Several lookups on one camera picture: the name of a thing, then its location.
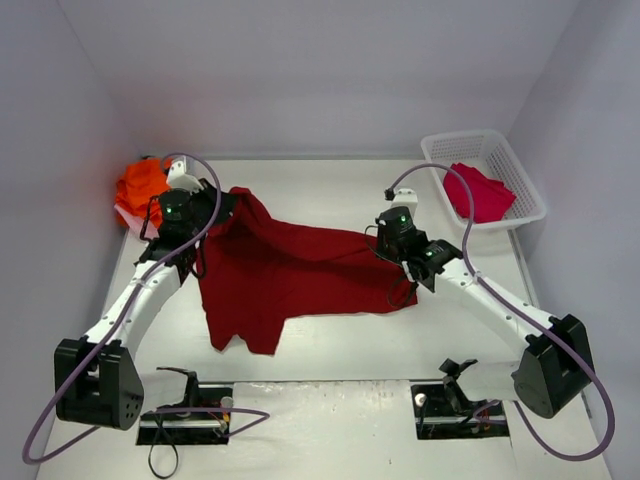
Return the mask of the dark red t shirt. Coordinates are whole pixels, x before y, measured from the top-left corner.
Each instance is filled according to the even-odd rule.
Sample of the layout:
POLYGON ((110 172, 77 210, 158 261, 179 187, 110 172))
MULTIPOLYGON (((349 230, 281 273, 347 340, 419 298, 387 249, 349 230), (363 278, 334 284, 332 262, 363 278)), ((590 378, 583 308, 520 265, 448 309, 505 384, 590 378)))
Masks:
POLYGON ((247 188, 229 220, 213 226, 196 262, 212 347, 233 337, 272 355, 286 320, 314 315, 388 314, 417 304, 403 271, 378 258, 372 237, 271 217, 247 188))

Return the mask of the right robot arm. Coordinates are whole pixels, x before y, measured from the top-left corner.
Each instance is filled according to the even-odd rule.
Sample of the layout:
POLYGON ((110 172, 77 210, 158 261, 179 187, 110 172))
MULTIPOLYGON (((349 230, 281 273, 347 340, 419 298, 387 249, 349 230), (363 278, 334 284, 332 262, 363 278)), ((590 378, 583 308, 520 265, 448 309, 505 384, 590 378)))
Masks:
POLYGON ((464 412, 487 400, 518 401, 551 419, 590 384, 572 356, 525 320, 531 317, 591 365, 586 328, 576 317, 559 319, 498 285, 481 284, 462 252, 445 240, 429 239, 405 206, 382 212, 375 225, 379 257, 398 266, 413 288, 423 287, 469 312, 516 355, 513 361, 494 363, 445 360, 442 398, 449 409, 464 412))

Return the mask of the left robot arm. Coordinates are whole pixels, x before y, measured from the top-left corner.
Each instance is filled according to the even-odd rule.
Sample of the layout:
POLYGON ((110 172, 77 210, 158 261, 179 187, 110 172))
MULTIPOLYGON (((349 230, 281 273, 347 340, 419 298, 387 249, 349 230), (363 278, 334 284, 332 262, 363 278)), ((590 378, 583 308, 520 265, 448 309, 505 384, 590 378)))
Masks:
POLYGON ((54 352, 58 419, 128 430, 137 419, 165 408, 175 418, 199 409, 193 371, 159 367, 141 375, 135 358, 164 304, 194 274, 209 227, 232 216, 235 195, 207 180, 198 191, 170 189, 156 196, 162 224, 146 241, 133 278, 102 318, 82 337, 64 339, 54 352))

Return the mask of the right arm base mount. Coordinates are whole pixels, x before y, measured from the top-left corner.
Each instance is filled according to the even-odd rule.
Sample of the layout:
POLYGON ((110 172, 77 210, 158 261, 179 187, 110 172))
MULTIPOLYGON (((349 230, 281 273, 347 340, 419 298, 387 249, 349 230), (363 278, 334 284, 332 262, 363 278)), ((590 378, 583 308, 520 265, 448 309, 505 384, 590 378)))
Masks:
POLYGON ((476 360, 461 364, 447 359, 441 380, 410 383, 415 433, 418 440, 475 440, 510 436, 501 403, 471 401, 458 385, 460 375, 476 360))

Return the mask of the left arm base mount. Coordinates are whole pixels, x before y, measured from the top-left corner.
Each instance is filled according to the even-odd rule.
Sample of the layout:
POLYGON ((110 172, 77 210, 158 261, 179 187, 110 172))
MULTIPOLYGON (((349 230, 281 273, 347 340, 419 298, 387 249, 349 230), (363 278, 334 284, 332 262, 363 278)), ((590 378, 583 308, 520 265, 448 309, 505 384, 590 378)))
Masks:
POLYGON ((172 381, 184 382, 178 403, 157 407, 139 419, 136 444, 149 448, 147 466, 157 479, 170 479, 180 465, 180 446, 226 445, 230 436, 234 387, 230 383, 203 382, 193 370, 161 366, 172 381), (173 466, 160 471, 154 465, 154 450, 167 447, 173 454, 173 466))

